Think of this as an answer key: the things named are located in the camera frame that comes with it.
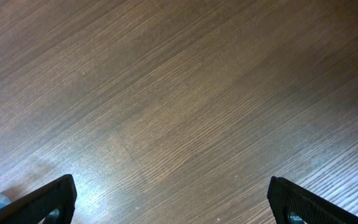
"wood grain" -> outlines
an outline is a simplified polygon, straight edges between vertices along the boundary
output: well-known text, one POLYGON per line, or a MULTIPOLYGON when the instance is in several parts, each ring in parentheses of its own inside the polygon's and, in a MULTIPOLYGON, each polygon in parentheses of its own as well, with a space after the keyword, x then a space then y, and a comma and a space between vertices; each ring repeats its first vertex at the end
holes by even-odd
POLYGON ((73 223, 274 223, 272 175, 358 215, 358 1, 8 0, 0 192, 73 223))

